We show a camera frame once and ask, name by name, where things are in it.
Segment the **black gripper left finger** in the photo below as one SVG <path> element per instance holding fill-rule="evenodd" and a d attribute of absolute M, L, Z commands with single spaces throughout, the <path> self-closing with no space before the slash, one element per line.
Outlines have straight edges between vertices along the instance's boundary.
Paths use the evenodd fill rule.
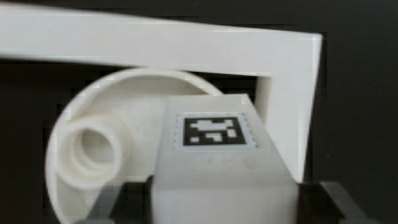
<path fill-rule="evenodd" d="M 153 177 L 144 182 L 107 185 L 75 224 L 153 224 L 151 187 Z"/>

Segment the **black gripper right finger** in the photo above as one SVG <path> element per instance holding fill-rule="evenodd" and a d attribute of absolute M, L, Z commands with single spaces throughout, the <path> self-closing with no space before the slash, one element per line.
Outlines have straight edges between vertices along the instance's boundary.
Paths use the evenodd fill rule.
<path fill-rule="evenodd" d="M 297 224 L 377 224 L 339 182 L 298 185 Z"/>

